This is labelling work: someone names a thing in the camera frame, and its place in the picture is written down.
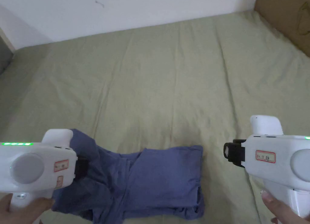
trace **bed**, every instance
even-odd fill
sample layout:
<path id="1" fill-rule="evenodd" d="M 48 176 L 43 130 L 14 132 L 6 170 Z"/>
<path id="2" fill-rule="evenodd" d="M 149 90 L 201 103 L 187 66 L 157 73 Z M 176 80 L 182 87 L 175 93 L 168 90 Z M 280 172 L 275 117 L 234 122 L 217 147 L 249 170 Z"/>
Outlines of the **bed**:
<path id="1" fill-rule="evenodd" d="M 203 218 L 125 223 L 268 223 L 259 181 L 223 157 L 254 114 L 309 135 L 310 58 L 256 12 L 235 13 L 20 49 L 0 76 L 1 141 L 77 128 L 119 153 L 204 147 Z M 44 224 L 89 223 L 48 211 Z"/>

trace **gripper handle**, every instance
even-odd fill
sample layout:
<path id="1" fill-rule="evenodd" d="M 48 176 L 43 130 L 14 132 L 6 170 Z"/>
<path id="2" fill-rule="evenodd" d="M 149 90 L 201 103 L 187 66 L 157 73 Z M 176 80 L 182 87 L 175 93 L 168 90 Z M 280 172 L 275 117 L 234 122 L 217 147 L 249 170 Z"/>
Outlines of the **gripper handle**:
<path id="1" fill-rule="evenodd" d="M 12 200 L 10 203 L 10 212 L 18 211 L 30 204 L 31 201 L 40 198 L 52 198 L 53 195 L 53 189 L 49 190 L 42 190 L 42 191 L 36 191 L 32 193 L 13 193 Z M 33 224 L 39 224 L 40 223 L 40 217 L 36 221 L 34 221 Z"/>
<path id="2" fill-rule="evenodd" d="M 267 180 L 264 181 L 264 186 L 270 194 L 286 203 L 298 216 L 306 217 L 310 214 L 310 192 L 293 190 Z"/>

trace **fingernail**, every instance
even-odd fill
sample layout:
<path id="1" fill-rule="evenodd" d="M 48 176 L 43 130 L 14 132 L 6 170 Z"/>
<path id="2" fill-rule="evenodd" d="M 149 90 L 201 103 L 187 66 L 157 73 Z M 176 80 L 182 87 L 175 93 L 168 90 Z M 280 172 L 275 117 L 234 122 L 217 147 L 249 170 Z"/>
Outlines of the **fingernail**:
<path id="1" fill-rule="evenodd" d="M 260 191 L 260 194 L 261 194 L 261 196 L 262 196 L 262 199 L 263 199 L 264 201 L 268 202 L 268 203 L 272 202 L 273 199 L 274 199 L 273 196 L 272 196 L 270 193 L 268 193 L 268 192 L 266 192 L 266 191 L 264 191 L 264 190 L 261 190 L 261 191 Z"/>

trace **white sticker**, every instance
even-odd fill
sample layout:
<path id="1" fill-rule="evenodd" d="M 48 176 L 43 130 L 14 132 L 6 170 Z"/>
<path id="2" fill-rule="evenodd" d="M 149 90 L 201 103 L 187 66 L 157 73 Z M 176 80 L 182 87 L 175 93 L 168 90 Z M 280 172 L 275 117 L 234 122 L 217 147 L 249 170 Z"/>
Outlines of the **white sticker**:
<path id="1" fill-rule="evenodd" d="M 69 167 L 69 160 L 63 160 L 59 162 L 55 162 L 54 164 L 54 172 L 59 172 L 61 170 L 65 170 Z"/>
<path id="2" fill-rule="evenodd" d="M 257 150 L 256 159 L 259 161 L 275 163 L 275 153 L 269 151 Z"/>

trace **cardboard box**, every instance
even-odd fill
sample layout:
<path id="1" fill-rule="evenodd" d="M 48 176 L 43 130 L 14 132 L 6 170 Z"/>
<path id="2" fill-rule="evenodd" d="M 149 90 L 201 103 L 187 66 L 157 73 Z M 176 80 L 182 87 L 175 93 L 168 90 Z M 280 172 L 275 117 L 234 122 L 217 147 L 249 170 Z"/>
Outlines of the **cardboard box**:
<path id="1" fill-rule="evenodd" d="M 257 0 L 255 10 L 310 57 L 310 0 Z"/>

